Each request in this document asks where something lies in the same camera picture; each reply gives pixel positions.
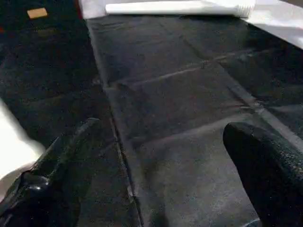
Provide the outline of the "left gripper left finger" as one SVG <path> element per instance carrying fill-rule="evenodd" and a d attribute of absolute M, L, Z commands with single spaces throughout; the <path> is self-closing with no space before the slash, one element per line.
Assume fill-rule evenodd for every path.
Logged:
<path fill-rule="evenodd" d="M 101 148 L 101 121 L 59 136 L 21 173 L 0 203 L 2 227 L 75 227 Z"/>

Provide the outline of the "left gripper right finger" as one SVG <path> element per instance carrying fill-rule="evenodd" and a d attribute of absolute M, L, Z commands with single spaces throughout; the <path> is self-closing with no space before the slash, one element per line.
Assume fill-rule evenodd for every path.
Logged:
<path fill-rule="evenodd" d="M 285 138 L 253 125 L 225 126 L 223 143 L 262 225 L 303 225 L 303 155 Z"/>

